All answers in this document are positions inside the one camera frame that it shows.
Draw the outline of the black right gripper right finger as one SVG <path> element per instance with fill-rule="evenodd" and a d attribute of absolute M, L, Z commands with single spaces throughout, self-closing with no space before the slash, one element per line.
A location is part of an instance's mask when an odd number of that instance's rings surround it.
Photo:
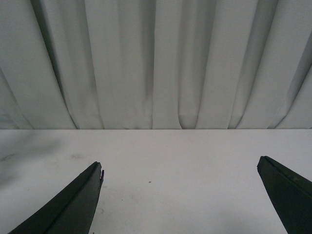
<path fill-rule="evenodd" d="M 257 171 L 283 226 L 289 234 L 312 232 L 312 182 L 268 156 Z"/>

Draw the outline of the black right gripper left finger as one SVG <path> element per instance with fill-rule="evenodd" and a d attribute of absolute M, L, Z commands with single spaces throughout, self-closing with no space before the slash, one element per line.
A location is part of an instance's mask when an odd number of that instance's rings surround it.
<path fill-rule="evenodd" d="M 97 208 L 104 171 L 92 163 L 12 234 L 87 234 Z"/>

